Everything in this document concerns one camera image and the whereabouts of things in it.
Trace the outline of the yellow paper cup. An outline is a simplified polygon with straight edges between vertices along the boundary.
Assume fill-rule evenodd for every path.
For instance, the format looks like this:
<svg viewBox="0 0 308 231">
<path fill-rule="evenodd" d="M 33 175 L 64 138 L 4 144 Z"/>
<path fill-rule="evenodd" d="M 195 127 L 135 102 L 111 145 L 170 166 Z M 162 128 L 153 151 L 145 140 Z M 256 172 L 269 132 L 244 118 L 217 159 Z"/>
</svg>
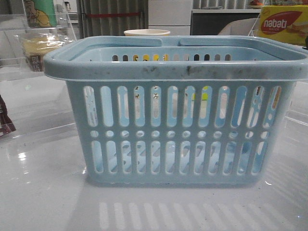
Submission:
<svg viewBox="0 0 308 231">
<path fill-rule="evenodd" d="M 170 31 L 161 29 L 134 29 L 124 31 L 125 36 L 168 36 Z"/>
</svg>

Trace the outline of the clear acrylic display stand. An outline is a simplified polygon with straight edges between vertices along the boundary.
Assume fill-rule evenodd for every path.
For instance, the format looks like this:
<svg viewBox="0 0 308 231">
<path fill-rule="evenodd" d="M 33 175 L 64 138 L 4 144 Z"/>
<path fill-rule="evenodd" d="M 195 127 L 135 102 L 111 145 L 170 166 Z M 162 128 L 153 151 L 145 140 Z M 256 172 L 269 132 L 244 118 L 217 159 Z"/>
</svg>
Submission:
<svg viewBox="0 0 308 231">
<path fill-rule="evenodd" d="M 0 2 L 0 79 L 40 76 L 26 63 L 22 47 L 16 35 L 26 33 L 54 33 L 76 40 L 69 16 L 69 0 L 53 0 L 57 26 L 33 28 L 28 26 L 23 0 L 2 0 Z"/>
</svg>

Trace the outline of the yellow nabati wafer box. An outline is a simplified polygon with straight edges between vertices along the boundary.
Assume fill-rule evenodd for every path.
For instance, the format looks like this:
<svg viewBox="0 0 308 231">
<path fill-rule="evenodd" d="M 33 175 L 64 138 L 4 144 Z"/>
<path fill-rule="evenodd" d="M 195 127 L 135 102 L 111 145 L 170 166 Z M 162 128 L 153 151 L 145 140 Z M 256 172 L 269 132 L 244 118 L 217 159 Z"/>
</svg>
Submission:
<svg viewBox="0 0 308 231">
<path fill-rule="evenodd" d="M 262 7 L 257 35 L 305 46 L 308 37 L 308 7 L 306 5 Z"/>
</svg>

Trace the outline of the white cabinet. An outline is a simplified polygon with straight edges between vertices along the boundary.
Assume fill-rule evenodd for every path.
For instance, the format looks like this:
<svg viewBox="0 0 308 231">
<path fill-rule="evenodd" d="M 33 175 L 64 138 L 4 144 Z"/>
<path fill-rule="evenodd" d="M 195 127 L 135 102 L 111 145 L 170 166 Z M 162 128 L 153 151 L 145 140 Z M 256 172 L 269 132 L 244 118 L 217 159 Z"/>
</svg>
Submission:
<svg viewBox="0 0 308 231">
<path fill-rule="evenodd" d="M 190 35 L 191 0 L 148 1 L 148 28 L 170 31 L 171 35 Z"/>
</svg>

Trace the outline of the dark red snack packet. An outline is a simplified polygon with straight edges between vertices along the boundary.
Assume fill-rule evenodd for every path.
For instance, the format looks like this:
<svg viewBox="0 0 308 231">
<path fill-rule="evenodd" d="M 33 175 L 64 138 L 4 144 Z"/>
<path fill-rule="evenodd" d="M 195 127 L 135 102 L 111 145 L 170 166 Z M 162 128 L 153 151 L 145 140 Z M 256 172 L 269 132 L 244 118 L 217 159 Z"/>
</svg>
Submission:
<svg viewBox="0 0 308 231">
<path fill-rule="evenodd" d="M 0 97 L 0 136 L 16 131 L 15 125 L 8 116 L 8 110 L 2 97 Z"/>
</svg>

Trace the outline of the packaged yellow bread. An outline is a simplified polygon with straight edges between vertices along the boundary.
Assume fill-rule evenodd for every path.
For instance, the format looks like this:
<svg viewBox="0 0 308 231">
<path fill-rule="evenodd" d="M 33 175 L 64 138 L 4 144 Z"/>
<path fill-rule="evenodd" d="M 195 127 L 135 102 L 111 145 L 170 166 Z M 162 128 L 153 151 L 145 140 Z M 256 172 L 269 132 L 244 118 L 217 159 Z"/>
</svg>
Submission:
<svg viewBox="0 0 308 231">
<path fill-rule="evenodd" d="M 34 72 L 43 72 L 45 54 L 74 42 L 65 35 L 54 33 L 26 33 L 15 36 L 19 41 L 26 63 Z"/>
</svg>

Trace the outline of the light blue plastic basket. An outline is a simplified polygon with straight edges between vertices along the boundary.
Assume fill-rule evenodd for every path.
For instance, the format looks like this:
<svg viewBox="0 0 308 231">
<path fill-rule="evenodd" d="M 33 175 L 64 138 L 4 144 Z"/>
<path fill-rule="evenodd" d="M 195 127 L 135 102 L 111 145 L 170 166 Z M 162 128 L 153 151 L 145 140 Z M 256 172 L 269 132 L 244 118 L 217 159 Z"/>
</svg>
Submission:
<svg viewBox="0 0 308 231">
<path fill-rule="evenodd" d="M 49 52 L 92 180 L 247 185 L 262 177 L 308 52 L 248 36 L 97 36 Z"/>
</svg>

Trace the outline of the green yellow cartoon package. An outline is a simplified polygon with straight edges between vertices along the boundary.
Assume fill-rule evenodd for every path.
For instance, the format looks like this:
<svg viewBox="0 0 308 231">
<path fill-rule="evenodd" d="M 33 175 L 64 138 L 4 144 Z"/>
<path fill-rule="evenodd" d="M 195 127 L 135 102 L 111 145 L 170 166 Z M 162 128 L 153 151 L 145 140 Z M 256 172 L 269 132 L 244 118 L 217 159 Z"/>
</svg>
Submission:
<svg viewBox="0 0 308 231">
<path fill-rule="evenodd" d="M 53 0 L 24 0 L 24 8 L 29 27 L 56 27 L 56 13 Z"/>
</svg>

